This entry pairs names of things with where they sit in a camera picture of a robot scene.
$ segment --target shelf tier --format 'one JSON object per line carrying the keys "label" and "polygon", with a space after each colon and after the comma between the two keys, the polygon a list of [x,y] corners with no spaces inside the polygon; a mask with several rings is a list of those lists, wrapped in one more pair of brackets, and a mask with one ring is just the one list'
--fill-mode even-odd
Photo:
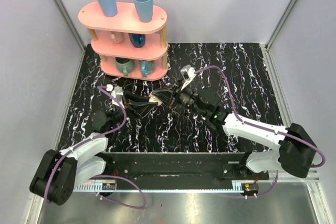
{"label": "shelf tier", "polygon": [[120,58],[138,60],[156,60],[165,55],[168,49],[160,46],[159,34],[147,34],[146,43],[141,48],[135,48],[128,34],[124,34],[125,40],[120,44],[113,43],[110,31],[97,33],[98,40],[92,40],[93,50],[99,55],[118,56]]}
{"label": "shelf tier", "polygon": [[147,77],[142,76],[140,63],[138,60],[135,60],[135,67],[128,76],[124,76],[123,73],[119,72],[115,63],[115,57],[108,57],[106,62],[100,62],[101,70],[108,74],[109,76],[116,77],[125,77],[131,79],[147,80],[147,81],[156,81],[161,79],[167,73],[167,69],[162,69],[162,59],[157,59],[155,61],[155,71],[152,74],[149,74]]}
{"label": "shelf tier", "polygon": [[89,29],[121,31],[133,34],[152,34],[161,30],[167,22],[164,9],[154,5],[153,19],[144,23],[139,20],[133,3],[117,2],[118,14],[106,17],[98,2],[84,6],[78,14],[79,21]]}

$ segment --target metal floor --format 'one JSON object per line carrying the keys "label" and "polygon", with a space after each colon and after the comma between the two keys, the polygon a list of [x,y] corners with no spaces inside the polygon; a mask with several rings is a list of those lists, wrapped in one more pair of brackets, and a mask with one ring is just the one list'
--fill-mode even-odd
{"label": "metal floor", "polygon": [[[261,192],[269,183],[260,184]],[[279,183],[269,195],[258,199],[231,199],[216,194],[146,194],[145,210],[122,207],[99,200],[93,193],[74,193],[62,206],[43,206],[39,224],[313,224],[318,223],[308,190],[303,183]],[[136,193],[111,197],[142,205]]]}

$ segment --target green mug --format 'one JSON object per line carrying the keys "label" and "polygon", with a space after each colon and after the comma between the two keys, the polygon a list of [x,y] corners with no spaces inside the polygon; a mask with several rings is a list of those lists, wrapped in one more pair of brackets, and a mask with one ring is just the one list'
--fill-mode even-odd
{"label": "green mug", "polygon": [[128,76],[130,72],[133,71],[135,62],[131,59],[126,58],[116,58],[117,69],[124,74],[124,76]]}

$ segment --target robotic arm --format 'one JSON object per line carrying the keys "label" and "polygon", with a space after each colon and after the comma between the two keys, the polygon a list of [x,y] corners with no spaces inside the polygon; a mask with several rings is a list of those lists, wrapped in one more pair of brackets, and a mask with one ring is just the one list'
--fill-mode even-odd
{"label": "robotic arm", "polygon": [[[107,91],[111,92],[119,104],[125,108],[127,116],[131,119],[143,118],[161,104],[168,108],[179,105],[200,115],[205,123],[219,134],[243,137],[269,147],[271,150],[267,152],[245,153],[243,161],[238,165],[242,177],[265,170],[279,169],[284,169],[297,177],[307,176],[316,151],[300,142],[292,141],[291,138],[277,134],[287,132],[315,146],[302,126],[293,123],[287,128],[235,115],[232,110],[219,105],[220,97],[216,91],[201,89],[195,93],[188,87],[196,76],[195,70],[190,65],[183,67],[181,74],[183,80],[171,87],[152,91],[150,97],[141,97],[128,91],[122,91],[121,87],[113,89],[111,85],[107,87]],[[94,133],[89,138],[95,138],[94,141],[84,140],[60,152],[49,150],[45,153],[30,184],[29,189],[32,193],[44,196],[51,172],[56,163],[69,151],[71,151],[70,154],[63,157],[48,188],[49,201],[62,205],[68,200],[73,189],[89,178],[102,173],[113,174],[113,158],[102,152],[106,150],[109,143],[115,141],[117,134],[95,137],[111,128],[116,128],[122,121],[123,113],[118,103],[113,103],[118,107],[111,113],[97,111],[92,114],[91,123]],[[273,129],[274,132],[269,133],[262,130],[263,127]]]}

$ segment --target marble pattern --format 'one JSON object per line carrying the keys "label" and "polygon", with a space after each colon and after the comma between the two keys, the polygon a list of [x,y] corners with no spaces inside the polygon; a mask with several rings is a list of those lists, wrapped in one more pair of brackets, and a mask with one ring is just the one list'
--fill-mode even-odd
{"label": "marble pattern", "polygon": [[[259,44],[253,43],[170,44],[167,75],[158,81],[141,81],[105,75],[100,69],[99,57],[88,45],[58,148],[78,143],[91,133],[92,111],[111,110],[111,101],[97,86],[117,84],[136,94],[149,95],[153,89],[180,79],[180,68],[187,64],[196,70],[209,65],[220,66],[230,80],[239,114],[281,125],[262,56]],[[228,107],[227,88],[217,71],[200,73],[191,87],[196,91],[204,87],[217,90],[223,106]],[[220,137],[199,116],[184,108],[159,106],[147,118],[128,120],[107,152],[245,152],[264,148],[235,136]]]}

